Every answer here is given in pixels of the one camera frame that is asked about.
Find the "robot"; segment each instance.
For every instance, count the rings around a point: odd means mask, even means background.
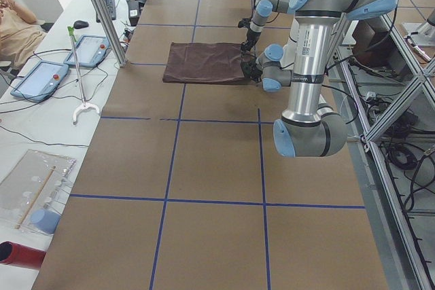
[[[381,16],[394,10],[398,0],[255,0],[255,4],[249,24],[239,23],[248,28],[242,54],[255,46],[272,12],[293,14],[297,23],[283,48],[269,45],[255,62],[242,62],[246,75],[257,81],[262,76],[266,92],[291,84],[288,106],[273,124],[277,151],[287,157],[335,154],[346,142],[346,125],[320,94],[334,25],[343,15],[348,21]]]

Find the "keyboard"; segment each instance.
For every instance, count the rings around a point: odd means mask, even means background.
[[[109,16],[112,20],[116,19],[116,5],[115,5],[115,0],[104,0],[105,4],[106,4],[106,8],[109,11]],[[97,14],[97,23],[100,23],[100,18],[98,17]]]

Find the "person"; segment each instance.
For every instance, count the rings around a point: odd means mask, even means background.
[[[14,0],[0,0],[0,60],[21,69],[46,36],[36,15]]]

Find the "person's arm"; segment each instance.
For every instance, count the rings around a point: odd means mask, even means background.
[[[30,9],[16,3],[14,0],[0,0],[0,2],[2,7],[8,7],[15,11],[26,23],[33,24],[37,21],[36,15]]]

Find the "cloth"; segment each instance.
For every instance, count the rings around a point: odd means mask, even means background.
[[[230,84],[246,80],[239,43],[172,43],[165,82]]]
[[[21,69],[46,36],[40,26],[28,24],[13,10],[5,8],[0,23],[0,60]]]

